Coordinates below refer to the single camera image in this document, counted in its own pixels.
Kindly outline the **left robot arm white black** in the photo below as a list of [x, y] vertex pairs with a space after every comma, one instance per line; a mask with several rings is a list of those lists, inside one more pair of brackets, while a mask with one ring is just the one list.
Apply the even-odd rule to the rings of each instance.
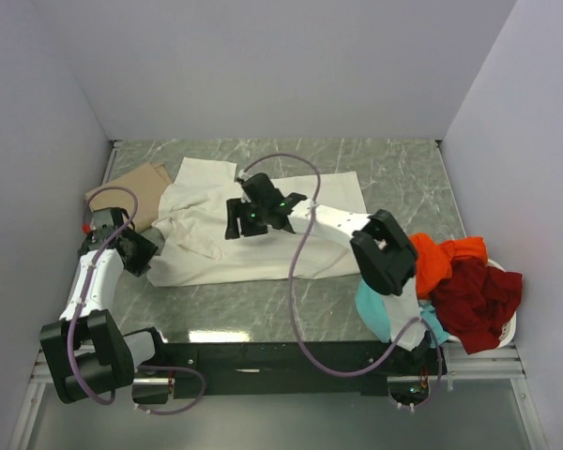
[[68, 303], [59, 320], [39, 334], [60, 400], [70, 404], [88, 397], [82, 378], [96, 395], [133, 383], [136, 369], [146, 376], [162, 374], [169, 354], [154, 327], [122, 334], [110, 312], [122, 273], [140, 277], [158, 247], [129, 224], [120, 207], [96, 210], [78, 250], [79, 262]]

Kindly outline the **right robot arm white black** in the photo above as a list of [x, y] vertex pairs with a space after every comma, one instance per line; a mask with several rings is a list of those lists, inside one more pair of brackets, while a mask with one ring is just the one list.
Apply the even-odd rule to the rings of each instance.
[[418, 253], [394, 216], [379, 210], [373, 214], [353, 213], [321, 204], [316, 199], [321, 188], [317, 181], [312, 197], [276, 188], [268, 175], [242, 173], [236, 182], [242, 196], [226, 201], [227, 240], [252, 237], [281, 230], [323, 238], [352, 251], [365, 284], [381, 295], [389, 320], [389, 340], [397, 343], [394, 366], [413, 374], [426, 362], [419, 345], [425, 338], [417, 299]]

